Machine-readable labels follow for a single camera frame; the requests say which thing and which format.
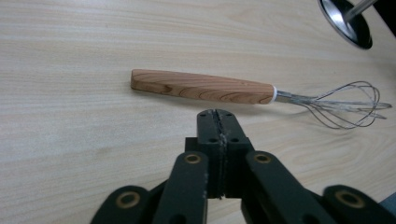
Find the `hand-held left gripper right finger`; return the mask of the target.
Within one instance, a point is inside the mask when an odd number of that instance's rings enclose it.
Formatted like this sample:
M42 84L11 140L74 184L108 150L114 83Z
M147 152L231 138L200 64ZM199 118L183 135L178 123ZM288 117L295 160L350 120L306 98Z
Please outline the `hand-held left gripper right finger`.
M241 198L247 169L246 155L252 151L252 146L234 114L219 110L218 118L222 146L222 194L226 198Z

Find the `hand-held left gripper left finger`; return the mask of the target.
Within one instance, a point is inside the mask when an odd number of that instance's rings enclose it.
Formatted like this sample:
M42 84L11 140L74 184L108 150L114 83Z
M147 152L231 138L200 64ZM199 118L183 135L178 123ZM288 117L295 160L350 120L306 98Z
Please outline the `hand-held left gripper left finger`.
M198 151L208 157L207 197L223 196L224 142L219 110L208 109L197 115L197 136L185 139L186 151Z

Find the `wooden handled wire whisk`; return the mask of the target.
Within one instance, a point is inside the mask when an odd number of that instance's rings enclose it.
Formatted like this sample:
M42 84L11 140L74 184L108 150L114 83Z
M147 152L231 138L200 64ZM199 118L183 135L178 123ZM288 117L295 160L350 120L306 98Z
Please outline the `wooden handled wire whisk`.
M391 108L380 101L380 91L367 81L354 81L323 93L306 96L282 91L268 83L230 77L134 69L131 88L137 91L212 102L269 105L273 102L306 108L331 129L368 127Z

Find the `round metal stand base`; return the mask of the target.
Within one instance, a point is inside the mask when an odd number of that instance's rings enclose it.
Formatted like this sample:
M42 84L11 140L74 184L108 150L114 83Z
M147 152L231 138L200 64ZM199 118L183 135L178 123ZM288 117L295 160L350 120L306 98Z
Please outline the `round metal stand base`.
M337 34L359 49L370 49L373 39L362 13L377 1L360 0L353 5L348 0L318 0L318 4Z

